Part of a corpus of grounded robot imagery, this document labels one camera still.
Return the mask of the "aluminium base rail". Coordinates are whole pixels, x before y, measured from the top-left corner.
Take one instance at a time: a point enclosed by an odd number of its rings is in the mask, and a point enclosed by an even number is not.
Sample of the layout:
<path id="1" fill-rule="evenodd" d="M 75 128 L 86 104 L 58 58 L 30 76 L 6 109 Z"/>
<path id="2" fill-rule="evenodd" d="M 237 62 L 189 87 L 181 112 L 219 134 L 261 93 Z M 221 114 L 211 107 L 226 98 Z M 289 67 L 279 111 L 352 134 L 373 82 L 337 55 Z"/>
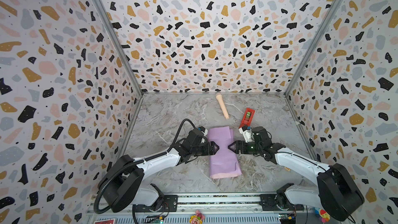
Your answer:
<path id="1" fill-rule="evenodd" d="M 273 192 L 171 193 L 160 208 L 132 205 L 118 213 L 88 211 L 86 224 L 188 224 L 195 214 L 204 215 L 204 224 L 322 224 L 313 207 L 296 205 L 278 208 Z"/>

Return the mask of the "rainbow flower toy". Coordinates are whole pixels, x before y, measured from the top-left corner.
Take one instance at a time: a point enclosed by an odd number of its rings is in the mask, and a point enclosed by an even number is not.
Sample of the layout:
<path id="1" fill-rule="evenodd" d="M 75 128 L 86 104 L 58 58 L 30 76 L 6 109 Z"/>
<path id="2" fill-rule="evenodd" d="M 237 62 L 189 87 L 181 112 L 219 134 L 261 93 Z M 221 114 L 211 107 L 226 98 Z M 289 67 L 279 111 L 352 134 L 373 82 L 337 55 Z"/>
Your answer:
<path id="1" fill-rule="evenodd" d="M 316 212 L 319 216 L 319 220 L 325 224 L 330 221 L 330 215 L 324 209 L 316 209 Z"/>

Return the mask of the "red tape dispenser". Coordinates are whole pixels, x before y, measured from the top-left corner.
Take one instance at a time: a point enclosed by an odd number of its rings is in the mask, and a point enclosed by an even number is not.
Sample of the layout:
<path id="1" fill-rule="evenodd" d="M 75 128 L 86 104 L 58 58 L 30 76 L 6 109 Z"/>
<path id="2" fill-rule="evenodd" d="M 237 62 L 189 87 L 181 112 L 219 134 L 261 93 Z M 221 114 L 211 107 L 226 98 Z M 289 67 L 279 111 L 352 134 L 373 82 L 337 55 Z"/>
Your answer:
<path id="1" fill-rule="evenodd" d="M 253 110 L 251 108 L 246 108 L 246 111 L 245 111 L 242 121 L 239 125 L 239 128 L 242 128 L 245 125 L 248 127 L 251 126 L 251 122 L 254 117 L 254 114 L 255 114 L 255 110 Z"/>

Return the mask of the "pink wrapping paper sheet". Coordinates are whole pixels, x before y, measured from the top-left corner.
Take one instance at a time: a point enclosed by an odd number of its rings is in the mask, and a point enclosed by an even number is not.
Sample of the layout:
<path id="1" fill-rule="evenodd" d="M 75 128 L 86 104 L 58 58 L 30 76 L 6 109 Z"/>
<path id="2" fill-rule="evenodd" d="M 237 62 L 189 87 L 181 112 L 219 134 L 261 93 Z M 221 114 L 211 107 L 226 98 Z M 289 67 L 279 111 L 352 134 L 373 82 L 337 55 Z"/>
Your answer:
<path id="1" fill-rule="evenodd" d="M 232 178 L 242 175 L 237 155 L 228 149 L 234 142 L 233 130 L 230 127 L 212 128 L 208 139 L 219 146 L 215 155 L 209 158 L 209 173 L 212 179 Z"/>

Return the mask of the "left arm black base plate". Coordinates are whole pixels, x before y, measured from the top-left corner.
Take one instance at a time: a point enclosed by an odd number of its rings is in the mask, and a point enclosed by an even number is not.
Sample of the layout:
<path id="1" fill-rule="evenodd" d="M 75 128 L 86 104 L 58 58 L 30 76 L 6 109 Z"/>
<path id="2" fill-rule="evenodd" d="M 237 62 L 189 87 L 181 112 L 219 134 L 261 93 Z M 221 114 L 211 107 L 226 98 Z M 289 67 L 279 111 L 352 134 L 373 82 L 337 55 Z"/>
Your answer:
<path id="1" fill-rule="evenodd" d="M 171 213 L 177 211 L 178 196 L 164 195 L 160 196 L 152 205 L 146 206 L 139 204 L 135 206 L 137 213 Z"/>

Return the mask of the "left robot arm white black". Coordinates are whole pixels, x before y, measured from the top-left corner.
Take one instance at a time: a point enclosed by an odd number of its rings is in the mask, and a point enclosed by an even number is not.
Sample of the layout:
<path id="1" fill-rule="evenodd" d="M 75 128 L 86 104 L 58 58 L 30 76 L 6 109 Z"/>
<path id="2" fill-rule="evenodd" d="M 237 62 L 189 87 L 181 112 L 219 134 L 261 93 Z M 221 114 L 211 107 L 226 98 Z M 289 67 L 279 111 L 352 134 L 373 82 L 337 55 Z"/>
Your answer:
<path id="1" fill-rule="evenodd" d="M 147 177 L 165 169 L 190 163 L 200 156 L 215 155 L 220 147 L 206 137 L 204 127 L 192 129 L 186 138 L 173 140 L 165 151 L 149 157 L 132 159 L 123 155 L 98 184 L 93 210 L 103 214 L 108 210 L 120 212 L 130 204 L 158 211 L 164 203 L 164 193 L 156 186 L 142 186 Z"/>

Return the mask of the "aluminium corner post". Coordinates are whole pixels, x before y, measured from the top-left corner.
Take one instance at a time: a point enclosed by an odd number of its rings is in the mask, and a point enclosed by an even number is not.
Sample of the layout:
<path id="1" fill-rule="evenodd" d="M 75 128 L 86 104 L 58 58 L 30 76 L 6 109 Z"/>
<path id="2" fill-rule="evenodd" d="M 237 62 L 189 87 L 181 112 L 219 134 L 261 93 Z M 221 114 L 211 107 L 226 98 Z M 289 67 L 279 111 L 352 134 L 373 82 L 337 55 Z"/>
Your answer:
<path id="1" fill-rule="evenodd" d="M 126 54 L 123 52 L 121 43 L 115 33 L 112 22 L 109 20 L 109 18 L 107 16 L 106 9 L 105 9 L 104 5 L 102 4 L 102 1 L 101 0 L 92 0 L 92 3 L 98 12 L 99 18 L 101 19 L 101 21 L 105 27 L 105 30 L 108 33 L 109 38 L 110 38 L 111 42 L 113 43 L 117 54 L 119 55 L 119 58 L 121 59 L 121 62 L 126 70 L 127 75 L 130 78 L 132 87 L 134 88 L 134 92 L 138 95 L 138 98 L 142 98 L 143 92 L 138 85 L 138 82 L 137 82 L 135 75 L 132 71 L 130 63 L 126 58 Z"/>
<path id="2" fill-rule="evenodd" d="M 330 9 L 328 10 L 325 18 L 323 19 L 318 31 L 316 32 L 313 40 L 310 42 L 310 45 L 302 59 L 300 65 L 297 67 L 296 72 L 293 75 L 292 80 L 290 81 L 284 96 L 288 98 L 288 95 L 293 91 L 293 88 L 300 78 L 300 74 L 305 70 L 305 65 L 310 60 L 312 54 L 314 53 L 315 49 L 317 48 L 318 43 L 321 41 L 322 37 L 324 36 L 325 32 L 328 29 L 329 24 L 332 22 L 333 17 L 335 16 L 337 10 L 339 9 L 343 0 L 334 0 L 331 4 Z"/>

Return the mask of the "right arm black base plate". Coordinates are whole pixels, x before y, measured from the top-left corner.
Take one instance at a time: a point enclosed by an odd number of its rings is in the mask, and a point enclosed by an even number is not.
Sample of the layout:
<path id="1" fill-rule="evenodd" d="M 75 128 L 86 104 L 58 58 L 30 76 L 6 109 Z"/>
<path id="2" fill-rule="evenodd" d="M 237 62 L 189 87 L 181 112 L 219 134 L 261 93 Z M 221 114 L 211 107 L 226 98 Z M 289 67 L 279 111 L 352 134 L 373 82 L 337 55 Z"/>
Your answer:
<path id="1" fill-rule="evenodd" d="M 263 211 L 304 211 L 301 204 L 291 204 L 283 194 L 261 194 L 260 203 Z"/>

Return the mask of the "pink yellow flower toy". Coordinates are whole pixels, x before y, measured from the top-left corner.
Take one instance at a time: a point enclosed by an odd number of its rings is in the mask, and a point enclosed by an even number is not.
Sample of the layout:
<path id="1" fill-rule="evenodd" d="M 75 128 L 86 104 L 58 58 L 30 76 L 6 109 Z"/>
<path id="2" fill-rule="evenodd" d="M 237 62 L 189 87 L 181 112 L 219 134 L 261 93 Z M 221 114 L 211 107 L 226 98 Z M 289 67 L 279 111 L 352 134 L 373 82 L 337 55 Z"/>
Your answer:
<path id="1" fill-rule="evenodd" d="M 205 216 L 200 212 L 196 211 L 194 215 L 190 217 L 189 224 L 203 224 Z"/>

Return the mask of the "aluminium corner post left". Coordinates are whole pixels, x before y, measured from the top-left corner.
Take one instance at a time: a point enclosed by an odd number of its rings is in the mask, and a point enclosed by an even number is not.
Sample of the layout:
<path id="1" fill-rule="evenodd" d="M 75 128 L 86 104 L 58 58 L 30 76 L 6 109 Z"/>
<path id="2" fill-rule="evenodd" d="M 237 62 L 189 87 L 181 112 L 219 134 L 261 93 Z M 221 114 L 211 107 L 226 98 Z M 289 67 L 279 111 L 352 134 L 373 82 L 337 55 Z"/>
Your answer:
<path id="1" fill-rule="evenodd" d="M 98 12 L 99 18 L 101 19 L 101 21 L 105 27 L 105 30 L 108 33 L 109 38 L 110 38 L 111 42 L 113 43 L 117 54 L 119 55 L 119 58 L 121 59 L 121 62 L 126 70 L 127 75 L 130 78 L 132 87 L 134 88 L 134 92 L 138 95 L 138 98 L 142 98 L 143 92 L 138 85 L 138 82 L 137 82 L 135 75 L 132 71 L 130 63 L 126 58 L 126 54 L 123 52 L 121 43 L 115 33 L 112 22 L 109 20 L 109 18 L 107 16 L 106 9 L 105 9 L 104 5 L 102 4 L 102 1 L 101 0 L 92 0 L 92 3 Z"/>

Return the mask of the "beige toy microphone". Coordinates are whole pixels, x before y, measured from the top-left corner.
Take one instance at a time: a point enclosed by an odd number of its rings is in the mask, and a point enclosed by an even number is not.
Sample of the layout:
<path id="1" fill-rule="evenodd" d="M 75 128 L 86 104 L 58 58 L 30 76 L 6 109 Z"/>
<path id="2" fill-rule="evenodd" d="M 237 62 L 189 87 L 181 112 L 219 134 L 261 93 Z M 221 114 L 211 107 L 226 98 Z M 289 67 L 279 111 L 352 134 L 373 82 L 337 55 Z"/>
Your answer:
<path id="1" fill-rule="evenodd" d="M 227 111 L 227 108 L 226 108 L 226 105 L 225 105 L 225 103 L 224 103 L 224 100 L 223 100 L 223 97 L 222 97 L 222 94 L 221 94 L 221 93 L 217 93 L 217 94 L 216 94 L 216 100 L 218 101 L 218 103 L 219 103 L 219 105 L 220 105 L 221 111 L 222 111 L 222 113 L 223 113 L 225 119 L 228 120 L 228 119 L 230 118 L 230 117 L 229 117 L 229 113 L 228 113 L 228 111 Z"/>

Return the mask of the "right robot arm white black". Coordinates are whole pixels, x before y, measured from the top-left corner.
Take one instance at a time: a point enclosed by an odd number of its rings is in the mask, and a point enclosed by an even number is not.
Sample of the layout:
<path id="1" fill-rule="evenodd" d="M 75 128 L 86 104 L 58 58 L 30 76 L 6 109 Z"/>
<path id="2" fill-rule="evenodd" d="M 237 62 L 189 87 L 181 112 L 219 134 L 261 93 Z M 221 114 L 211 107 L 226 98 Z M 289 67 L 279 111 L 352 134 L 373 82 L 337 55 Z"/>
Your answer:
<path id="1" fill-rule="evenodd" d="M 353 221 L 354 213 L 364 203 L 364 196 L 347 169 L 336 163 L 328 165 L 300 155 L 281 143 L 274 143 L 264 127 L 243 126 L 244 140 L 235 141 L 228 149 L 236 154 L 260 156 L 265 161 L 286 167 L 313 183 L 300 186 L 287 183 L 279 188 L 274 199 L 280 210 L 303 205 L 324 210 L 333 219 Z"/>

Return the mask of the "aluminium corner post right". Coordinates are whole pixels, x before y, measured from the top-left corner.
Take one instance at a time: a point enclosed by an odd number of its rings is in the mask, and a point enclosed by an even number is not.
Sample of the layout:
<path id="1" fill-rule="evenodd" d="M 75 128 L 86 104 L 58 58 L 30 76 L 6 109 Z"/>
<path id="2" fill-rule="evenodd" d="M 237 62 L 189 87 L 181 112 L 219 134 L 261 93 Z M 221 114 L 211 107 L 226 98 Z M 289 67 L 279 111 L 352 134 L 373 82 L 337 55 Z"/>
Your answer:
<path id="1" fill-rule="evenodd" d="M 325 32 L 328 29 L 329 24 L 332 22 L 333 17 L 335 16 L 337 10 L 339 9 L 343 0 L 334 0 L 331 4 L 330 9 L 328 10 L 325 18 L 323 19 L 318 31 L 316 32 L 313 40 L 310 42 L 310 45 L 302 59 L 300 65 L 297 67 L 296 72 L 293 75 L 292 80 L 290 81 L 284 96 L 288 98 L 288 95 L 293 91 L 293 88 L 300 78 L 300 74 L 305 70 L 305 65 L 310 60 L 312 54 L 314 53 L 315 49 L 317 48 L 318 43 L 321 41 L 322 37 L 324 36 Z"/>

